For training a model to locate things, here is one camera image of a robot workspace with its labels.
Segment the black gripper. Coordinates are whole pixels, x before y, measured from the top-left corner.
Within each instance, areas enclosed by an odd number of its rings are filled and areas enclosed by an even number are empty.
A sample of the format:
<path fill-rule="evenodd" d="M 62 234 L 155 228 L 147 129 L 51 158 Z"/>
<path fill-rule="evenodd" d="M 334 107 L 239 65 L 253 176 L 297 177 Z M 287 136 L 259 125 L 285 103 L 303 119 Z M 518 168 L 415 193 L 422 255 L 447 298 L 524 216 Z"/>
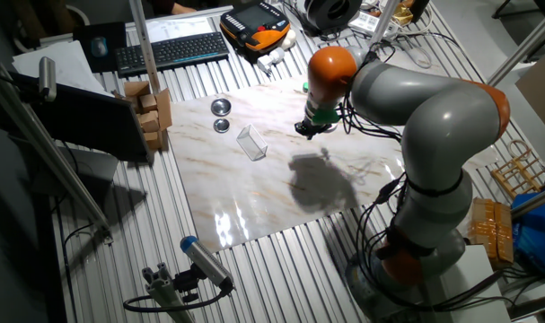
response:
<path fill-rule="evenodd" d="M 307 140 L 312 140 L 316 135 L 329 133 L 334 130 L 333 124 L 314 125 L 310 120 L 294 124 L 295 131 L 300 135 L 306 135 Z"/>

